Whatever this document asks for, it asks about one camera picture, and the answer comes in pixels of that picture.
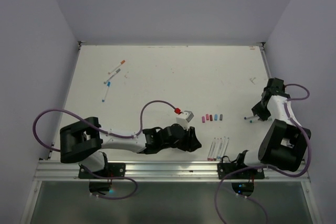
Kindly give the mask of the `purple capped white marker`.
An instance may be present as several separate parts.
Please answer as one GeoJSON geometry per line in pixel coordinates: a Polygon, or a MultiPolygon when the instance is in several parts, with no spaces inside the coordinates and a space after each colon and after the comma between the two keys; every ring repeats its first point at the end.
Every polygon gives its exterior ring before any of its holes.
{"type": "Polygon", "coordinates": [[[250,120],[250,119],[253,119],[253,118],[256,118],[257,116],[256,115],[253,115],[253,116],[245,116],[244,117],[244,120],[250,120]]]}

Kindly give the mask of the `magenta capped white marker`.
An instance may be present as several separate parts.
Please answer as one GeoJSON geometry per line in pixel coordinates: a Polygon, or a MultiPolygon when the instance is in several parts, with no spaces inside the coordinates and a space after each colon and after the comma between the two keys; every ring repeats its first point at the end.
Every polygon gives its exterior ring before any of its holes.
{"type": "Polygon", "coordinates": [[[214,138],[212,140],[212,143],[211,143],[211,146],[210,146],[210,149],[209,149],[209,152],[208,152],[208,156],[207,156],[207,160],[208,161],[212,161],[213,160],[214,150],[215,150],[215,147],[216,147],[216,142],[217,142],[217,139],[214,138]]]}

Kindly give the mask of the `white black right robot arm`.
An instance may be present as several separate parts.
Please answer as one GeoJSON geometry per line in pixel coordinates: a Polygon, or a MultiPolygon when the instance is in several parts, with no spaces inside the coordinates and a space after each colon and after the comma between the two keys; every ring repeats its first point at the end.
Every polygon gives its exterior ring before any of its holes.
{"type": "Polygon", "coordinates": [[[291,103],[307,99],[310,93],[306,91],[305,97],[295,99],[286,92],[286,87],[283,80],[270,78],[261,100],[252,107],[254,117],[263,122],[271,119],[272,124],[258,150],[245,150],[237,156],[234,165],[236,176],[246,178],[252,173],[253,166],[261,164],[282,171],[298,170],[308,148],[311,131],[298,122],[291,103]]]}

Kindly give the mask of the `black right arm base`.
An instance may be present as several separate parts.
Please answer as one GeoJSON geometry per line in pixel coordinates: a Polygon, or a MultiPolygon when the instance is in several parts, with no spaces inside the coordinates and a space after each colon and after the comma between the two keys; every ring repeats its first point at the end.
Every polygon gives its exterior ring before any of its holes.
{"type": "Polygon", "coordinates": [[[235,193],[249,197],[255,189],[256,179],[265,179],[263,169],[249,169],[244,163],[247,151],[239,153],[237,158],[231,161],[228,156],[224,155],[217,164],[217,174],[219,179],[223,179],[228,174],[233,173],[228,179],[239,180],[232,183],[232,189],[235,193]]]}

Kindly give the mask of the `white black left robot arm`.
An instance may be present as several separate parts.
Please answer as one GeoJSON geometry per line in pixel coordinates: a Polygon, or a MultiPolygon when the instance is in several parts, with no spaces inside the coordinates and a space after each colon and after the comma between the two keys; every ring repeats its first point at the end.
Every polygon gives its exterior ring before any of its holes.
{"type": "Polygon", "coordinates": [[[201,147],[195,128],[184,128],[177,123],[165,128],[143,129],[138,135],[125,136],[103,133],[98,118],[89,117],[60,130],[60,161],[64,164],[83,165],[97,178],[104,178],[109,172],[107,155],[102,150],[124,150],[151,155],[168,148],[194,152],[201,147]]]}

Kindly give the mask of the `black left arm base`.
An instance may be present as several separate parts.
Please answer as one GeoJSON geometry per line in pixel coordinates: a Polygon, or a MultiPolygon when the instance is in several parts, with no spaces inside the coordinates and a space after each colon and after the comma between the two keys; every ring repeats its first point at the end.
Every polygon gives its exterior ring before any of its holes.
{"type": "Polygon", "coordinates": [[[107,196],[112,184],[111,177],[124,177],[125,163],[109,163],[103,152],[97,152],[79,163],[79,179],[98,179],[97,176],[108,177],[107,182],[90,182],[89,191],[98,196],[107,196]]]}

